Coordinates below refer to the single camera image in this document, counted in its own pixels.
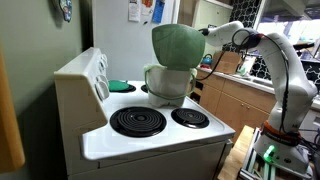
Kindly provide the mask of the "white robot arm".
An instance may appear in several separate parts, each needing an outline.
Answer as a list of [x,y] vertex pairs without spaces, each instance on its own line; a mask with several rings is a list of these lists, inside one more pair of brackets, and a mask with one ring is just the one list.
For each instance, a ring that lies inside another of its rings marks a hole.
[[288,39],[279,33],[259,33],[240,21],[203,28],[200,32],[212,46],[231,43],[238,50],[259,52],[269,70],[276,98],[263,132],[274,138],[298,138],[299,127],[317,95],[317,87],[307,79]]

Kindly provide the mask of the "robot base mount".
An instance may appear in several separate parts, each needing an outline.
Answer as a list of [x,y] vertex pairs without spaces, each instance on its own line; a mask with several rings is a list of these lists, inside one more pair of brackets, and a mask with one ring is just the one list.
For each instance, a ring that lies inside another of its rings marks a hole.
[[263,144],[261,130],[253,132],[238,180],[314,180],[308,149],[302,145],[282,150],[279,143]]

